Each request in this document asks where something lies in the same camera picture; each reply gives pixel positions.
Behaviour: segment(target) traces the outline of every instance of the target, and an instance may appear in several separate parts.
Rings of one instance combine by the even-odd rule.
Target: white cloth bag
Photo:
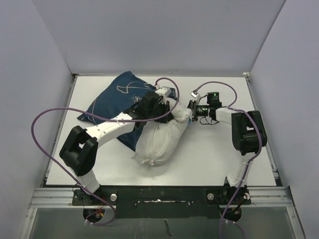
[[[176,101],[167,98],[170,107]],[[171,112],[174,116],[170,122],[147,122],[136,144],[136,151],[132,157],[140,164],[157,166],[165,163],[173,154],[178,141],[190,122],[192,112],[186,106],[178,103]]]

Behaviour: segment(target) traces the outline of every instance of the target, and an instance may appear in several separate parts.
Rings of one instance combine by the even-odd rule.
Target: white table surface
[[[106,76],[77,77],[69,107],[87,110],[91,102],[115,79]],[[138,76],[154,84],[159,77]],[[180,90],[180,102],[188,105],[190,92],[207,81],[222,81],[230,84],[238,93],[238,100],[233,107],[246,111],[253,110],[253,103],[245,78],[225,77],[171,77]],[[161,81],[161,86],[173,87],[171,82]],[[219,91],[223,106],[234,99],[232,90],[221,84],[208,84],[199,92]],[[91,124],[77,120],[77,112],[68,111],[57,142],[54,157],[64,164],[59,157],[60,149],[70,130],[76,126],[89,127]],[[233,160],[239,160],[232,145],[231,126],[224,123],[200,125],[192,123],[182,135],[178,146],[162,166],[145,167],[131,159],[134,152],[113,139],[99,148],[94,166],[95,175],[101,185],[136,185],[136,186],[222,186]],[[254,160],[248,175],[248,186],[275,186],[270,161],[263,148]],[[75,182],[52,163],[47,178],[47,185],[74,185]]]

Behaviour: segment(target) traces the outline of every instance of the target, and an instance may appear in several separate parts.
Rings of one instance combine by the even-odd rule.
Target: blue pillow
[[[111,119],[122,111],[128,109],[138,100],[141,100],[147,91],[155,91],[155,87],[137,78],[132,72],[127,71],[119,75],[89,106],[86,112],[100,117]],[[175,89],[169,96],[175,99]],[[92,116],[80,115],[78,120],[100,124],[103,120]],[[135,151],[136,143],[140,138],[143,128],[122,134],[118,140],[131,150]]]

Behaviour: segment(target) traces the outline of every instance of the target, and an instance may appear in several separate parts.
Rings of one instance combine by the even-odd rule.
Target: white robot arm
[[[108,141],[142,127],[146,120],[159,117],[169,111],[169,102],[166,98],[171,93],[169,87],[161,87],[155,92],[147,92],[143,98],[127,110],[120,113],[111,121],[88,128],[74,127],[60,151],[60,157],[69,166],[82,186],[94,193],[100,184],[93,172],[97,149]],[[168,116],[158,120],[167,122],[173,119]]]
[[[188,108],[192,109],[192,121],[197,121],[198,117],[210,116],[215,121],[231,125],[233,146],[236,150],[238,150],[240,160],[236,158],[232,162],[226,178],[231,187],[238,187],[241,181],[243,181],[241,187],[245,187],[247,185],[247,176],[252,162],[249,163],[245,177],[242,178],[244,171],[248,161],[259,150],[257,133],[254,129],[250,129],[253,128],[252,123],[248,120],[244,113],[231,110],[227,107],[222,107],[221,102],[219,101],[218,92],[207,93],[208,105],[198,105],[198,99],[200,99],[200,96],[197,92],[192,92],[191,95],[195,98],[195,100],[190,101],[188,105]],[[258,128],[262,140],[262,146],[266,146],[267,135],[260,112],[250,111],[248,114],[254,120]]]

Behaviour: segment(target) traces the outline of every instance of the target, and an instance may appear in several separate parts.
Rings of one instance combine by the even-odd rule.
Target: white wall
[[[250,71],[285,0],[33,2],[72,73],[231,76]]]
[[[0,237],[19,237],[33,189],[48,160],[30,134],[33,118],[64,105],[71,82],[64,59],[31,0],[0,3]],[[50,150],[61,113],[39,122]]]
[[[252,88],[280,176],[307,239],[319,235],[319,2],[287,0],[257,58]]]

